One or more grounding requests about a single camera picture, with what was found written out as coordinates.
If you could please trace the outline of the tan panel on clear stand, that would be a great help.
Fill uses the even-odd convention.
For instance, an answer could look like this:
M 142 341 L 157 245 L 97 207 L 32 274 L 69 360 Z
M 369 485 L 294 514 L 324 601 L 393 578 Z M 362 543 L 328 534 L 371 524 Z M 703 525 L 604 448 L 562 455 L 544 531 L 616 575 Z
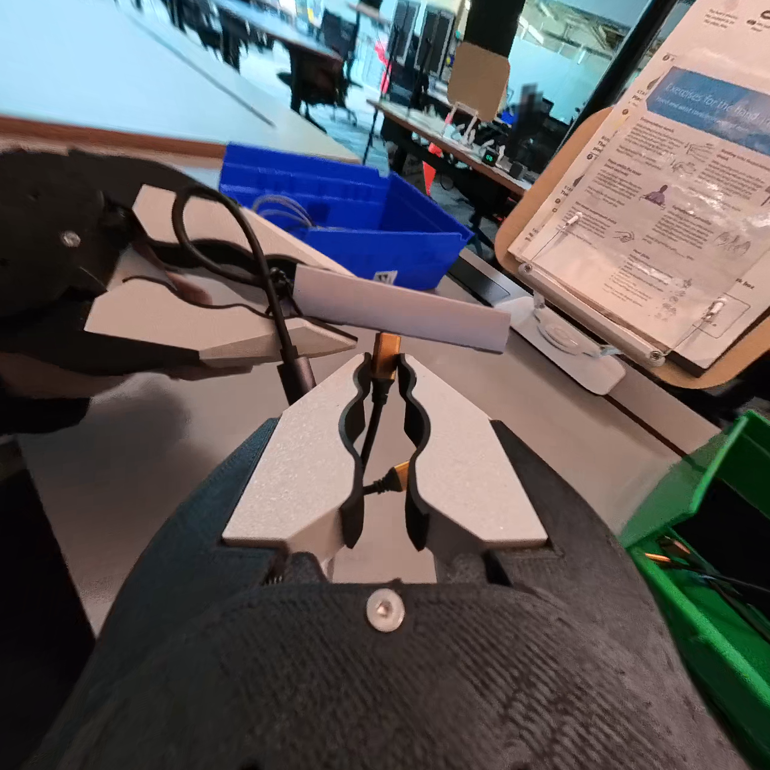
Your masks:
M 507 95 L 510 52 L 525 1 L 473 1 L 448 82 L 450 114 L 467 116 L 460 143 L 470 148 L 478 123 L 492 121 Z

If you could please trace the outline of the large blue plastic bin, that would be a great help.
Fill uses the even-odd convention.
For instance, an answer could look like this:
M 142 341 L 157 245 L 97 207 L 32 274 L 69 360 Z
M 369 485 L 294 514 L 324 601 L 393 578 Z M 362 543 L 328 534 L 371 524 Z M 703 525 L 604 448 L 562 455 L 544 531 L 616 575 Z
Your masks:
M 228 144 L 219 191 L 355 276 L 432 290 L 472 232 L 395 173 Z

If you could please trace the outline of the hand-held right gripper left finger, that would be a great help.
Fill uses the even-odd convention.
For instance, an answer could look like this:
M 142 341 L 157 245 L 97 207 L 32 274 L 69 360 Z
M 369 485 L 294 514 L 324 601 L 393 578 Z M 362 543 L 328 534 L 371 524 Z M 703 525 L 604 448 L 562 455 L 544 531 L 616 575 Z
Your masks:
M 224 544 L 308 553 L 323 571 L 363 530 L 371 355 L 343 364 L 284 410 L 222 534 Z

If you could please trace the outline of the pale table brown edge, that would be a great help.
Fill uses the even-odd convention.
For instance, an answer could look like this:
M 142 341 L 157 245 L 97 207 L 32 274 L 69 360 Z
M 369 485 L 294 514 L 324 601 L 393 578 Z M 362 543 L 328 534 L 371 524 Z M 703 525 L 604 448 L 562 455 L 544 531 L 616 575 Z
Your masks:
M 149 13 L 2 2 L 2 140 L 223 159 L 230 143 L 359 159 Z

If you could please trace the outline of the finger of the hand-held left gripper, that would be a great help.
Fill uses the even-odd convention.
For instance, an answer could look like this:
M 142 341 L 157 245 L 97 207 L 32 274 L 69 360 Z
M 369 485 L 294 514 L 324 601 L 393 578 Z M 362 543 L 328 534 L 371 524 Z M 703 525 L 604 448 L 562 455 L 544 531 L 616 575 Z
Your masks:
M 187 278 L 208 295 L 190 298 L 149 263 L 120 263 L 91 304 L 83 329 L 85 369 L 225 369 L 282 363 L 262 290 Z
M 355 284 L 355 276 L 317 249 L 303 243 L 280 227 L 231 200 L 225 203 L 191 196 L 181 207 L 180 231 L 204 256 L 195 254 L 179 241 L 173 213 L 181 195 L 143 186 L 133 205 L 136 217 L 155 255 L 171 272 L 218 280 L 233 290 L 257 290 L 261 286 L 259 266 L 249 245 L 239 215 L 255 236 L 269 268 L 287 277 L 297 270 L 301 285 L 317 284 L 318 290 L 337 290 Z

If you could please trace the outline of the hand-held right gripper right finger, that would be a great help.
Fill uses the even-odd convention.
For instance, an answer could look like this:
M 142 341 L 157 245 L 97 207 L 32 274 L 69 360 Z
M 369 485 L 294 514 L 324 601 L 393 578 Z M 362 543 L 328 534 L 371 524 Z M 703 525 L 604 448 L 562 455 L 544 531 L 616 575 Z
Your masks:
M 403 430 L 413 445 L 407 534 L 435 557 L 528 549 L 547 533 L 482 409 L 415 357 L 401 354 Z

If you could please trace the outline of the black pole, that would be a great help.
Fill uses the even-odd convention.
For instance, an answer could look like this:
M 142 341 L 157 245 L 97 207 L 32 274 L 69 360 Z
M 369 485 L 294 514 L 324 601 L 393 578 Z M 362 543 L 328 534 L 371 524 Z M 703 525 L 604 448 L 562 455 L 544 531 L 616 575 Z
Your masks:
M 595 112 L 613 105 L 627 88 L 650 47 L 660 38 L 666 38 L 679 24 L 693 1 L 648 1 L 642 5 L 639 18 L 614 53 L 611 62 L 589 97 L 584 112 Z

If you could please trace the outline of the printed instruction sheets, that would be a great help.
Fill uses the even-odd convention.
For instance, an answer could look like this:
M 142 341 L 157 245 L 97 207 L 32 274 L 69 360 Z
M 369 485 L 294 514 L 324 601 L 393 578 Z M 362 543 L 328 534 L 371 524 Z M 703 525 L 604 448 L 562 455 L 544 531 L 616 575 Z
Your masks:
M 508 253 L 652 367 L 768 311 L 768 2 L 694 2 Z

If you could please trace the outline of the large green plastic bin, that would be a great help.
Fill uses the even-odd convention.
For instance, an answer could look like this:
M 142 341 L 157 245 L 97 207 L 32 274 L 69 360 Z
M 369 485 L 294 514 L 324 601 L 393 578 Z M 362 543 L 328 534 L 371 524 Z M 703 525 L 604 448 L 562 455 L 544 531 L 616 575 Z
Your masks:
M 719 572 L 769 588 L 769 422 L 752 411 L 671 467 L 620 542 L 704 699 L 753 768 L 769 766 L 769 599 L 714 588 L 645 552 L 682 540 Z

